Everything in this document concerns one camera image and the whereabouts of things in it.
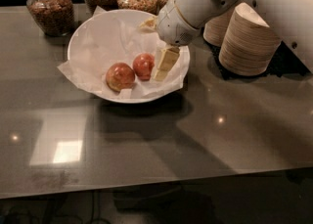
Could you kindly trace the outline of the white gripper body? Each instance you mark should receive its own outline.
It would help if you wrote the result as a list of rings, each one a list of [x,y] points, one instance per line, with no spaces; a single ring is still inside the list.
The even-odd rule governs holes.
[[[193,0],[170,0],[159,11],[156,32],[169,45],[189,45],[200,33],[199,9]]]

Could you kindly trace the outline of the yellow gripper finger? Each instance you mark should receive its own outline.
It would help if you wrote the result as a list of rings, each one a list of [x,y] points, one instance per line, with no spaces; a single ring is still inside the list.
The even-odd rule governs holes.
[[[153,69],[153,80],[163,81],[180,56],[180,49],[176,46],[165,46],[156,50],[155,67]]]
[[[140,23],[139,28],[147,31],[157,30],[157,17],[150,17]]]

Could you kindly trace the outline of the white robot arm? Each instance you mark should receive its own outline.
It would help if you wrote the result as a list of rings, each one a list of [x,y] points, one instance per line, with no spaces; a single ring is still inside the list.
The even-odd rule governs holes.
[[[186,46],[202,26],[240,2],[252,7],[313,71],[313,0],[170,0],[141,27],[155,31],[167,44]]]

